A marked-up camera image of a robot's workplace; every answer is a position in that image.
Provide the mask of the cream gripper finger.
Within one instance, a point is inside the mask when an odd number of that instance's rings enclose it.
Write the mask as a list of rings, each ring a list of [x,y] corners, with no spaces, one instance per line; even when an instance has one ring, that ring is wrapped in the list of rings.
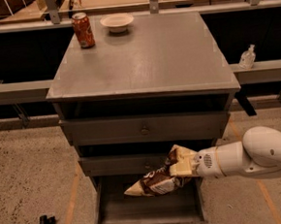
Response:
[[[170,166],[170,175],[171,176],[188,176],[188,166],[184,163],[176,163]]]
[[[184,146],[179,146],[175,152],[177,161],[187,161],[194,158],[198,153]]]

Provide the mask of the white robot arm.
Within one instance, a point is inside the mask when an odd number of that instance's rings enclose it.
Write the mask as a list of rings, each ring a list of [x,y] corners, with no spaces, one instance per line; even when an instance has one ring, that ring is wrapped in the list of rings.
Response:
[[[252,127],[240,142],[216,145],[194,151],[173,148],[175,163],[170,167],[177,177],[278,178],[281,176],[281,132],[269,127]]]

